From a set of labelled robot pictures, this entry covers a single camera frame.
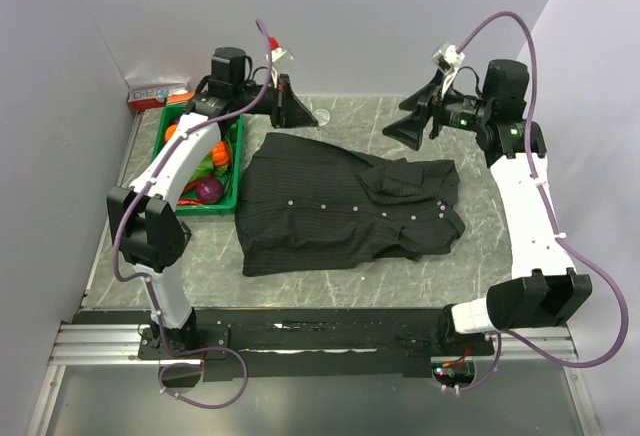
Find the small orange pumpkin toy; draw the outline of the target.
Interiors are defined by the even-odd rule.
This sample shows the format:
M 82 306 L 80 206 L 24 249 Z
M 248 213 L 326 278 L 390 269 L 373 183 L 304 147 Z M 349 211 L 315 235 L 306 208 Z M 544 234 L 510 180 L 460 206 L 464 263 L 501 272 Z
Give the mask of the small orange pumpkin toy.
M 215 168 L 228 166 L 232 161 L 232 150 L 228 142 L 222 140 L 211 150 L 211 160 Z

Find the red white cardboard box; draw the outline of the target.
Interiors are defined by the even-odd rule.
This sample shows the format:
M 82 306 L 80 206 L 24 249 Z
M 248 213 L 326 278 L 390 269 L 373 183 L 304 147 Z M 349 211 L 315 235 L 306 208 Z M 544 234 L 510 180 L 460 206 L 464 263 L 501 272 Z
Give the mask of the red white cardboard box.
M 129 91 L 127 103 L 134 112 L 162 108 L 167 97 L 173 94 L 192 92 L 187 84 L 163 84 Z

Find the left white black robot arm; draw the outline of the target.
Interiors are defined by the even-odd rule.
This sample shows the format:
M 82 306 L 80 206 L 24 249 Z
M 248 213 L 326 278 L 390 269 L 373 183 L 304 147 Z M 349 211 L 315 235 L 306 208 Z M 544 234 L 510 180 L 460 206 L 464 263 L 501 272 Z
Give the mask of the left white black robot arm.
M 265 79 L 257 83 L 246 75 L 245 51 L 216 49 L 209 74 L 186 102 L 169 141 L 137 179 L 107 196 L 114 275 L 126 279 L 121 260 L 133 265 L 132 276 L 142 280 L 150 300 L 152 336 L 174 357 L 185 358 L 198 346 L 196 313 L 179 268 L 190 232 L 176 216 L 178 201 L 205 152 L 239 116 L 266 115 L 277 129 L 318 126 L 279 69 L 291 57 L 269 41 Z

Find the purple onion toy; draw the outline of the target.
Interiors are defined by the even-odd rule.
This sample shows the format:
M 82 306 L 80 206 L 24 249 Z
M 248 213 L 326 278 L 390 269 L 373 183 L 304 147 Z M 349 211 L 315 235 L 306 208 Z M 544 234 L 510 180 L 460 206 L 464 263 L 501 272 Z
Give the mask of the purple onion toy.
M 195 194 L 202 204 L 215 204 L 224 196 L 224 185 L 216 177 L 207 176 L 197 182 Z

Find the green plastic basket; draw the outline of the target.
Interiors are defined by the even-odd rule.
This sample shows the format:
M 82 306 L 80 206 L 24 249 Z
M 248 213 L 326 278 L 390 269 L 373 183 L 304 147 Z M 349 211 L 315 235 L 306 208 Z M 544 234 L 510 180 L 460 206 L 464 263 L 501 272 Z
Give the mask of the green plastic basket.
M 203 159 L 202 164 L 195 174 L 204 176 L 204 167 L 209 169 L 209 174 L 215 176 L 224 185 L 224 196 L 215 204 L 202 206 L 178 206 L 175 210 L 178 216 L 222 216 L 235 213 L 238 200 L 240 169 L 242 162 L 243 143 L 245 141 L 244 115 L 239 116 L 231 126 L 225 130 L 223 140 L 228 142 L 232 150 L 232 161 L 228 166 L 215 168 L 211 160 L 211 151 Z

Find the orange glue tube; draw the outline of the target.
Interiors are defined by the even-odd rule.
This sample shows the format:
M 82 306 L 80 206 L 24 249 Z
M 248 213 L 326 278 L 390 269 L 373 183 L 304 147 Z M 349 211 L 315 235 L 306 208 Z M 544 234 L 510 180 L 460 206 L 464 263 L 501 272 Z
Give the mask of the orange glue tube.
M 175 105 L 175 104 L 184 105 L 193 96 L 194 96 L 194 92 L 188 92 L 183 94 L 173 94 L 167 97 L 166 105 Z

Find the aluminium rail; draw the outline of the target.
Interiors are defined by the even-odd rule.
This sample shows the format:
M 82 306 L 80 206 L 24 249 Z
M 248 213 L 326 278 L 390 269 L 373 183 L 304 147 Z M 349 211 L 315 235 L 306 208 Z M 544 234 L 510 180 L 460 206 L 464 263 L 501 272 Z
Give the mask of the aluminium rail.
M 153 365 L 138 356 L 145 324 L 63 324 L 57 333 L 48 364 L 51 366 Z M 521 336 L 552 356 L 578 359 L 573 339 L 566 328 L 526 329 Z

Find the orange fruit toy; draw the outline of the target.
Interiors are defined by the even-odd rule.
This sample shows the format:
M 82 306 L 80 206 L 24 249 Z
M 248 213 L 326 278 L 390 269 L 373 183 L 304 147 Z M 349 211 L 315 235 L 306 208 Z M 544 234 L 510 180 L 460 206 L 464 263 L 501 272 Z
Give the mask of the orange fruit toy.
M 174 133 L 177 130 L 177 127 L 178 127 L 177 124 L 172 124 L 167 127 L 164 133 L 164 143 L 167 143 L 171 140 L 171 138 L 173 137 Z

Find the black pinstriped shirt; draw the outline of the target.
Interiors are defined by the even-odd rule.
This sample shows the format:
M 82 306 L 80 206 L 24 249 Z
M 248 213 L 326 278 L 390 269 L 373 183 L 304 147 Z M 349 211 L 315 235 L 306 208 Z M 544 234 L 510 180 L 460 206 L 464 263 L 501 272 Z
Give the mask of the black pinstriped shirt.
M 463 235 L 452 160 L 410 162 L 270 133 L 243 173 L 242 272 L 257 277 L 445 255 Z

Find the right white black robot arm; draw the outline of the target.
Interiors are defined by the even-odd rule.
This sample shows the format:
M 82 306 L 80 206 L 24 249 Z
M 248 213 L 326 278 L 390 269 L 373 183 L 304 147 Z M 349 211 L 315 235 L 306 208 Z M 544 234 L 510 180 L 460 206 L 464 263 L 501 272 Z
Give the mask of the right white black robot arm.
M 526 65 L 490 61 L 484 85 L 474 95 L 454 90 L 457 68 L 443 61 L 437 66 L 434 77 L 400 103 L 405 117 L 383 133 L 417 150 L 426 128 L 431 138 L 442 127 L 473 132 L 502 199 L 512 253 L 511 280 L 490 287 L 481 298 L 446 308 L 437 343 L 455 355 L 470 345 L 472 334 L 566 324 L 591 295 L 592 283 L 577 273 L 557 243 L 538 192 L 548 159 L 540 127 L 525 126 Z

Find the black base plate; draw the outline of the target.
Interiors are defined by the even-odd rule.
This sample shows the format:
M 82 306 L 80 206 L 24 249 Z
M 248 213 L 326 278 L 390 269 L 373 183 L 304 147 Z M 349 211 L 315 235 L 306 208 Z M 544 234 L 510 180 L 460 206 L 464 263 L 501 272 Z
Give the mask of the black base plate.
M 396 374 L 429 378 L 435 362 L 508 354 L 515 340 L 456 335 L 442 309 L 197 309 L 184 329 L 170 330 L 175 351 L 206 348 L 207 382 L 261 377 Z

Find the red chili pepper toy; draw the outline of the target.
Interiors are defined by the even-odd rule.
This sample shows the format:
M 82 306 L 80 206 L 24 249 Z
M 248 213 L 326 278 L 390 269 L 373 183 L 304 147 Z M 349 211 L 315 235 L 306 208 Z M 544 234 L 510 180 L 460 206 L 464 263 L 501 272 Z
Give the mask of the red chili pepper toy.
M 198 182 L 192 181 L 188 183 L 183 189 L 181 196 L 178 200 L 178 206 L 202 206 L 203 202 L 197 197 L 196 188 Z

